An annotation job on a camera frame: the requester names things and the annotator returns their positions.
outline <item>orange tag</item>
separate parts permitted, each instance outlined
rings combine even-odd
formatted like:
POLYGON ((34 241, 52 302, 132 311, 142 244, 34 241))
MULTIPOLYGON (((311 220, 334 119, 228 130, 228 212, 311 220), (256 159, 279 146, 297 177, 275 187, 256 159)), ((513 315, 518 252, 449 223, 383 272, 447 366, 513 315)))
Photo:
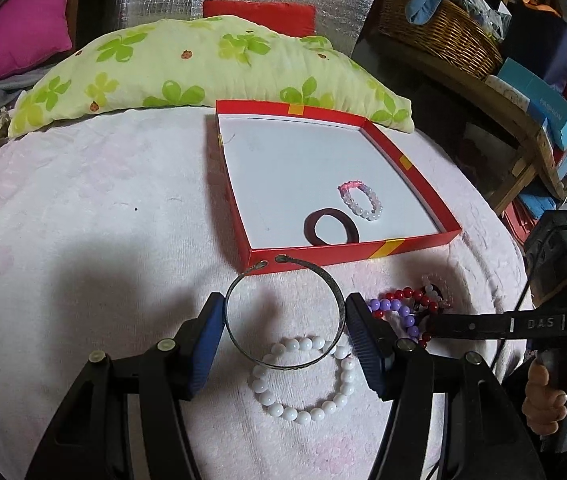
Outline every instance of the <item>orange tag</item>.
POLYGON ((371 256, 368 256, 368 258, 382 258, 384 256, 389 256, 400 247, 405 239, 406 238, 395 238, 394 240, 386 240, 384 245, 374 251, 371 256))
POLYGON ((412 168, 412 162, 410 162, 406 155, 401 155, 399 161, 406 171, 412 168))
POLYGON ((303 115, 303 105, 290 105, 288 107, 288 113, 290 115, 303 115))

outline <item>green floral pillow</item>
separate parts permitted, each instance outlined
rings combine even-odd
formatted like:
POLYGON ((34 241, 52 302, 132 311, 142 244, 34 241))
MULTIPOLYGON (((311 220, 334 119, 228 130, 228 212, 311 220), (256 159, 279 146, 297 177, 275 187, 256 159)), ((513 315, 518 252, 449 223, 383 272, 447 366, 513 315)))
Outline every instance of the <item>green floral pillow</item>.
POLYGON ((136 107, 254 99, 320 106, 411 132, 410 101, 320 36, 290 38, 236 16, 117 30, 55 66, 12 113, 19 137, 56 119, 136 107))

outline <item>wooden shelf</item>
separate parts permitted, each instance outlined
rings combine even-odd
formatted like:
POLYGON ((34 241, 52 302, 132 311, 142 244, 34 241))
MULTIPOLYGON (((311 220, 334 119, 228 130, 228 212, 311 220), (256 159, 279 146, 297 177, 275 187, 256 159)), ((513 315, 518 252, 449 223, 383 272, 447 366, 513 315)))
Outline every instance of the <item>wooden shelf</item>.
POLYGON ((381 56, 409 65, 482 110, 517 140, 526 153, 525 158, 532 164, 548 191, 558 200, 566 198, 566 191, 557 174, 550 139, 521 108, 480 79, 462 72, 443 59, 378 32, 369 38, 369 42, 381 56))

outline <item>finger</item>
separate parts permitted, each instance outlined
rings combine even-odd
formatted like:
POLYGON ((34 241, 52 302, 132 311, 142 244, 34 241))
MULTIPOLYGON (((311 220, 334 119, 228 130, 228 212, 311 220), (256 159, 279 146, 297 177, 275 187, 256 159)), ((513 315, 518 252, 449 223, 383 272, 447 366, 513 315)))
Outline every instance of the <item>finger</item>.
POLYGON ((557 422, 566 418, 567 414, 565 406, 550 408, 549 410, 540 410, 533 406, 528 399, 524 401, 521 411, 529 421, 535 422, 536 424, 550 424, 551 422, 557 422))
POLYGON ((556 422, 550 424, 537 424, 536 422, 528 421, 528 427, 539 436, 551 435, 557 433, 559 425, 556 422))
POLYGON ((528 383, 525 385, 525 396, 533 406, 540 410, 549 410, 550 408, 558 408, 566 403, 567 395, 561 390, 553 390, 547 386, 539 386, 538 384, 528 383))
POLYGON ((545 386, 550 380, 548 369, 537 359, 533 360, 528 368, 528 381, 539 386, 545 386))

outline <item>wicker basket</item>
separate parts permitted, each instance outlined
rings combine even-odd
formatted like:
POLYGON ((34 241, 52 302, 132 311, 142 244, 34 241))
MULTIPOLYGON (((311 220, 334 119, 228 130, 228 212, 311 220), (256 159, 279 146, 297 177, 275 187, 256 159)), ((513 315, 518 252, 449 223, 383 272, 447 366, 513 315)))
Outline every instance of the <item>wicker basket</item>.
POLYGON ((379 16, 381 33, 446 60, 479 79, 503 64, 495 42, 461 7, 443 0, 425 25, 412 25, 406 19, 409 1, 383 0, 379 16))

